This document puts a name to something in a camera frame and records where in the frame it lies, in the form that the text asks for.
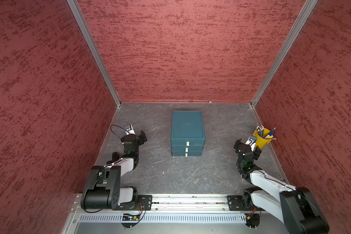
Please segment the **teal drawer cabinet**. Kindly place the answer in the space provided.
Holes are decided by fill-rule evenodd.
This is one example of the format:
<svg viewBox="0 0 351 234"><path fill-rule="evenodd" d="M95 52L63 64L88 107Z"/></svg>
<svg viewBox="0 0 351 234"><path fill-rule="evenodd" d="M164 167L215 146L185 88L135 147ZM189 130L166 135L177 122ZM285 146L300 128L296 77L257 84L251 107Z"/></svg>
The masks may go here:
<svg viewBox="0 0 351 234"><path fill-rule="evenodd" d="M199 157L206 141L201 111L172 113L171 152L174 157Z"/></svg>

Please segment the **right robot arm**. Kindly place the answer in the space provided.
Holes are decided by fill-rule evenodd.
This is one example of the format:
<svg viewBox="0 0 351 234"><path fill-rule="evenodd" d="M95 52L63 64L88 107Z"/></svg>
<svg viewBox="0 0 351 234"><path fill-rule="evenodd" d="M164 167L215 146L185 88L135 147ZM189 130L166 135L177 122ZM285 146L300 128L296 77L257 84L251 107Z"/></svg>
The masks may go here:
<svg viewBox="0 0 351 234"><path fill-rule="evenodd" d="M234 145L238 172L252 185L243 193L243 206L270 213L290 234L329 233L329 224L309 189L286 184L255 164L261 149L253 140L250 136L246 143L239 139Z"/></svg>

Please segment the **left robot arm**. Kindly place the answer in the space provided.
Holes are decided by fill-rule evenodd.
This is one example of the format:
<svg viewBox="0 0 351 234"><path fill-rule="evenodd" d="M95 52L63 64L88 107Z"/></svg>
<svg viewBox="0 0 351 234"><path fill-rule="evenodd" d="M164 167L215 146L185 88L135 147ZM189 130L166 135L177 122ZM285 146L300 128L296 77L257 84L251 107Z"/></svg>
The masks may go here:
<svg viewBox="0 0 351 234"><path fill-rule="evenodd" d="M136 169L139 146L147 141L144 131L129 133L121 138L123 155L114 153L105 166L93 166L82 193L81 208L88 213L119 207L137 208L138 192L135 187L122 187L121 177Z"/></svg>

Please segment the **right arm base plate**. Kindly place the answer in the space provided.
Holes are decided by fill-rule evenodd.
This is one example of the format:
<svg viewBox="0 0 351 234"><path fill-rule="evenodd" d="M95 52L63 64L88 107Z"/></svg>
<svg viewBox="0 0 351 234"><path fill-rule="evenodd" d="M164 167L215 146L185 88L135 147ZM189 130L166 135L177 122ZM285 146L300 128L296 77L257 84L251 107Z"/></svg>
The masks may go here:
<svg viewBox="0 0 351 234"><path fill-rule="evenodd" d="M246 195L229 195L227 196L227 203L229 211L251 212L254 209L256 209L256 211L264 211L263 209L256 207Z"/></svg>

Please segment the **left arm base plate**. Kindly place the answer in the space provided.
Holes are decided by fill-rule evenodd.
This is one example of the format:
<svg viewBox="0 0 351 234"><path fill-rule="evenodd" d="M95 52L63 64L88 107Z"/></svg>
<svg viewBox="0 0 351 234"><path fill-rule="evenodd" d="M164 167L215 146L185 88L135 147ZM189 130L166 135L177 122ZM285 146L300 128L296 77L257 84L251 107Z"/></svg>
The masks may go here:
<svg viewBox="0 0 351 234"><path fill-rule="evenodd" d="M116 211L150 211L152 209L152 195L138 195L134 202L121 203L114 209Z"/></svg>

